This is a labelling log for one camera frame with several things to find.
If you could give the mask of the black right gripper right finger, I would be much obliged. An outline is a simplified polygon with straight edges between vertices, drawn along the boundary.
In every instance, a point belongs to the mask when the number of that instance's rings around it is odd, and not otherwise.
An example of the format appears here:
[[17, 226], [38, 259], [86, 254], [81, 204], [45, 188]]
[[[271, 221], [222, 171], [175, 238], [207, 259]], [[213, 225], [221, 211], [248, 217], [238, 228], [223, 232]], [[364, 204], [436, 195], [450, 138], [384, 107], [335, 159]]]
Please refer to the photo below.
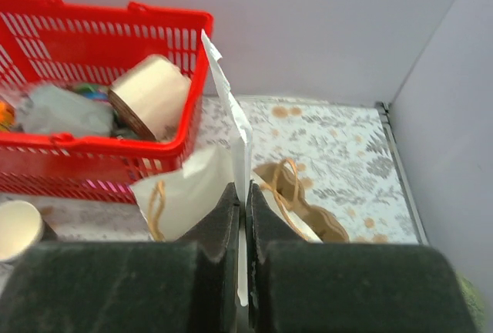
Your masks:
[[249, 319], [256, 332], [474, 332], [448, 259], [417, 244], [311, 243], [250, 186]]

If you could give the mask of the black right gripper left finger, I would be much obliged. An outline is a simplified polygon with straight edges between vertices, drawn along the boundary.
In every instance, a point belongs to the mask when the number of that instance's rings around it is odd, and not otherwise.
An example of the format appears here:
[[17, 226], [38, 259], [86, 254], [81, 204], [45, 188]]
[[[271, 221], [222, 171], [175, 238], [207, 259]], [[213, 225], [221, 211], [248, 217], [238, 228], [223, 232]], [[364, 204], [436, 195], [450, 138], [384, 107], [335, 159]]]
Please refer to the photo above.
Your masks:
[[55, 242], [16, 264], [3, 332], [228, 332], [236, 320], [240, 203], [229, 184], [172, 242]]

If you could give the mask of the brown paper bag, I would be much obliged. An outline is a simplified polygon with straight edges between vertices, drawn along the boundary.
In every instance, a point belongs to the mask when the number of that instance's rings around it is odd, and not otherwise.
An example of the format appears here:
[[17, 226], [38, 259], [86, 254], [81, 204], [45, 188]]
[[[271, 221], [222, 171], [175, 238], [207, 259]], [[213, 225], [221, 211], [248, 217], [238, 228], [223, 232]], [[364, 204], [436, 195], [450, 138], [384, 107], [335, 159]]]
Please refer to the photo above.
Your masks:
[[253, 129], [230, 90], [220, 67], [220, 52], [206, 33], [201, 35], [220, 103], [230, 118], [230, 147], [209, 145], [193, 153], [181, 169], [140, 180], [131, 186], [137, 205], [154, 241], [176, 241], [218, 204], [226, 185], [234, 183], [240, 206], [247, 205], [249, 186], [255, 183], [267, 197], [269, 214], [311, 243], [320, 238], [291, 212], [287, 201], [252, 171]]

